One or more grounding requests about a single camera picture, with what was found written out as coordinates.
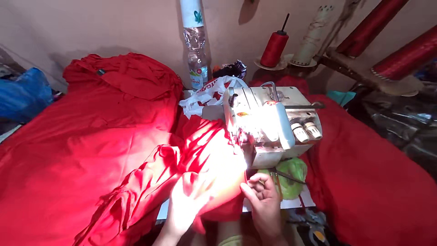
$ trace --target plastic water bottle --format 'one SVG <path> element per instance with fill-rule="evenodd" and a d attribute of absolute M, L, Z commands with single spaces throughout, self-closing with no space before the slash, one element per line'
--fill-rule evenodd
<path fill-rule="evenodd" d="M 205 32 L 200 0 L 180 0 L 184 24 L 185 44 L 188 48 L 188 67 L 191 86 L 196 91 L 208 81 L 208 66 L 205 56 Z"/>

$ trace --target water bottle label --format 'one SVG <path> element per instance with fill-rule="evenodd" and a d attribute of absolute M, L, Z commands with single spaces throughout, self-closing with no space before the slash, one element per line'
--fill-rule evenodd
<path fill-rule="evenodd" d="M 193 89 L 200 89 L 203 87 L 203 83 L 207 81 L 203 81 L 203 78 L 208 78 L 208 67 L 202 67 L 197 69 L 196 71 L 191 70 L 191 86 Z"/>
<path fill-rule="evenodd" d="M 182 22 L 185 28 L 203 26 L 203 14 L 200 8 L 200 0 L 180 0 Z"/>

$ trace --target red thread spool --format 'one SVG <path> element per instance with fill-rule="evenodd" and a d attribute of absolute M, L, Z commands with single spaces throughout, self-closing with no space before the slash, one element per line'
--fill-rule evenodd
<path fill-rule="evenodd" d="M 285 45 L 288 41 L 287 32 L 284 31 L 285 25 L 287 24 L 288 17 L 287 14 L 282 30 L 272 33 L 272 36 L 267 43 L 267 47 L 264 50 L 263 56 L 261 57 L 260 64 L 265 67 L 276 67 L 276 65 L 281 60 L 282 52 L 284 51 Z"/>
<path fill-rule="evenodd" d="M 360 56 L 407 2 L 408 0 L 382 0 L 336 51 L 345 56 Z"/>
<path fill-rule="evenodd" d="M 401 80 L 437 56 L 437 25 L 373 66 L 379 76 Z"/>

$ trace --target sewing machine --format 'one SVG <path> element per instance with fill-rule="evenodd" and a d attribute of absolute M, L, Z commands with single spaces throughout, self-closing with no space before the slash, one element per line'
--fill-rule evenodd
<path fill-rule="evenodd" d="M 249 168 L 267 169 L 280 160 L 297 157 L 322 138 L 316 109 L 296 87 L 226 89 L 223 109 L 236 154 L 243 154 Z"/>

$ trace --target white plastic bag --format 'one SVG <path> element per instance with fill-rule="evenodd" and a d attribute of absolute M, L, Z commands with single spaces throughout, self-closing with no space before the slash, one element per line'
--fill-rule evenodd
<path fill-rule="evenodd" d="M 200 106 L 199 103 L 208 106 L 223 105 L 222 96 L 225 93 L 226 88 L 229 86 L 234 88 L 247 88 L 247 85 L 243 80 L 237 77 L 223 76 L 209 82 L 204 85 L 202 89 L 196 92 L 187 91 L 192 96 L 179 101 L 179 105 L 184 109 L 184 115 L 188 118 L 190 118 L 191 115 L 202 116 L 202 109 L 204 106 Z"/>

